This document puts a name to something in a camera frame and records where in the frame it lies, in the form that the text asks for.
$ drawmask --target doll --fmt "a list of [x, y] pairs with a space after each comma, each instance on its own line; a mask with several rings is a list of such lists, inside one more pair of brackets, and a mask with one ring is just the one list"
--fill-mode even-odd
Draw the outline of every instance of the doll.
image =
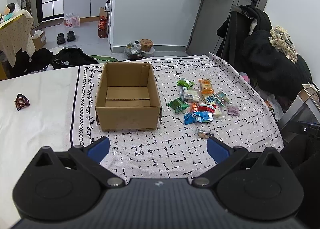
[[8, 4], [4, 10], [4, 15], [0, 14], [0, 23], [3, 23], [9, 20], [10, 18], [12, 18], [12, 14], [15, 8], [16, 8], [16, 5], [14, 3]]

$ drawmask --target bed sheet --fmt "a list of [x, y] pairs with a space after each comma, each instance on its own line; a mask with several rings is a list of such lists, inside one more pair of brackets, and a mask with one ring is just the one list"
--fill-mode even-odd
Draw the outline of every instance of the bed sheet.
[[[229, 146], [241, 145], [249, 151], [265, 147], [282, 149], [279, 129], [269, 109], [255, 90], [224, 60], [217, 56], [165, 57], [144, 60], [153, 65], [160, 94], [162, 121], [155, 131], [103, 132], [96, 123], [95, 96], [103, 65], [83, 66], [78, 72], [71, 145], [87, 146], [101, 136], [110, 139], [110, 152], [101, 165], [122, 177], [178, 178], [189, 180], [216, 163], [206, 150], [206, 140], [195, 134], [199, 127], [212, 131]], [[181, 78], [196, 82], [210, 79], [215, 91], [222, 90], [241, 109], [239, 117], [227, 115], [213, 123], [184, 125], [184, 114], [176, 114], [167, 103], [179, 97], [176, 82]]]

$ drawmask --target slipper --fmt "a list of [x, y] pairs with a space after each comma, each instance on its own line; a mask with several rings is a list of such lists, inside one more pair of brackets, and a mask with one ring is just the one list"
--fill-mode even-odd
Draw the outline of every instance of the slipper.
[[68, 42], [72, 42], [72, 41], [74, 41], [75, 39], [76, 39], [75, 33], [74, 33], [73, 31], [69, 31], [69, 32], [68, 32], [68, 39], [67, 39], [67, 41], [68, 41]]
[[66, 40], [64, 38], [64, 34], [63, 33], [60, 33], [58, 34], [58, 41], [57, 41], [57, 44], [65, 44], [66, 43]]

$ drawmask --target gray door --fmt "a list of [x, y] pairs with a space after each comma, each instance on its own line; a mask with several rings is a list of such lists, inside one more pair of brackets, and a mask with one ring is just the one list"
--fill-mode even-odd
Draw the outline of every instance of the gray door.
[[[258, 0], [256, 7], [263, 10], [266, 2], [267, 0]], [[222, 42], [216, 32], [228, 18], [232, 5], [250, 4], [251, 0], [203, 0], [187, 53], [189, 55], [216, 53]]]

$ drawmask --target green snack package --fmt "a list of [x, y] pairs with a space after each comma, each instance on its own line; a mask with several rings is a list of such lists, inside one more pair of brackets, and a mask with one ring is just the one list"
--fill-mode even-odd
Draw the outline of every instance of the green snack package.
[[179, 81], [177, 81], [177, 85], [178, 86], [182, 86], [182, 87], [186, 87], [186, 88], [190, 88], [192, 86], [194, 86], [194, 82], [191, 82], [189, 80], [187, 80], [186, 78], [181, 78]]
[[174, 111], [177, 113], [179, 111], [183, 111], [186, 108], [190, 107], [190, 105], [186, 104], [185, 102], [181, 101], [180, 98], [175, 99], [172, 102], [169, 102], [167, 106], [171, 107], [174, 109]]

